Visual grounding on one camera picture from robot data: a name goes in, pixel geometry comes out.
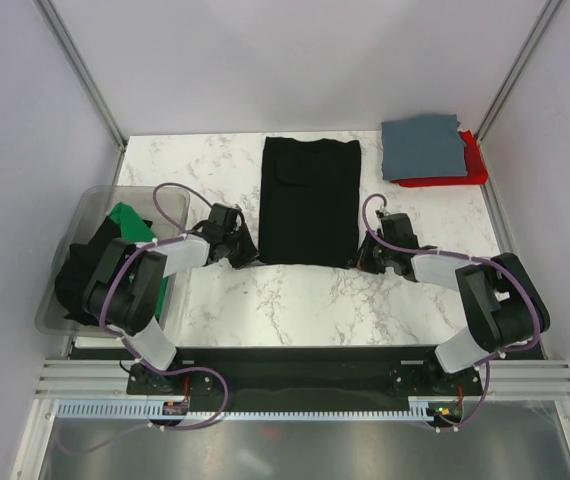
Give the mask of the clear plastic bin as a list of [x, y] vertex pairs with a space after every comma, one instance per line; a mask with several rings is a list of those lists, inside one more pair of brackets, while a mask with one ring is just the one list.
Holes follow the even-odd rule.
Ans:
[[35, 325], [40, 332], [94, 338], [107, 336], [97, 326], [84, 326], [66, 317], [67, 310], [55, 297], [55, 277], [68, 258], [69, 246], [73, 243], [88, 243], [104, 218], [120, 202], [131, 206], [142, 219], [151, 221], [151, 231], [158, 238], [176, 237], [179, 230], [156, 209], [153, 190], [152, 186], [95, 186], [81, 196], [67, 232], [59, 241], [51, 262], [49, 279], [35, 317]]

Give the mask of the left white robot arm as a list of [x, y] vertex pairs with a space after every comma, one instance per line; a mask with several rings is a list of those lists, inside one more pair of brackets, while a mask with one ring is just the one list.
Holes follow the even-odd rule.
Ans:
[[164, 281], [223, 259], [240, 269], [257, 256], [246, 224], [225, 230], [206, 221], [195, 233], [149, 243], [115, 239], [84, 291], [83, 307], [104, 332], [121, 340], [150, 369], [155, 387], [173, 393], [183, 385], [185, 371], [174, 363], [178, 349], [156, 320]]

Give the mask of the green t shirt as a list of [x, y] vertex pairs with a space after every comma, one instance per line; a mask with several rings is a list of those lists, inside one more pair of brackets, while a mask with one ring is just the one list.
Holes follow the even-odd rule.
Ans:
[[[150, 243], [155, 238], [155, 234], [151, 230], [153, 222], [141, 218], [136, 210], [128, 204], [117, 203], [107, 214], [107, 217], [117, 226], [119, 231], [117, 237], [129, 243]], [[168, 282], [169, 279], [164, 278], [160, 286], [154, 313], [156, 320], [159, 320], [163, 313]]]

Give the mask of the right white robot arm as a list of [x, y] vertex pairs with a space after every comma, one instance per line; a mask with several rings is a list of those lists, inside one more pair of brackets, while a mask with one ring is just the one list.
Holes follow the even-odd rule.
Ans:
[[419, 247], [413, 234], [403, 245], [367, 234], [351, 266], [383, 274], [388, 268], [415, 283], [438, 285], [460, 295], [466, 326], [435, 347], [423, 368], [423, 381], [432, 392], [448, 392], [459, 372], [494, 355], [535, 345], [550, 326], [549, 312], [520, 259], [511, 253], [492, 258]]

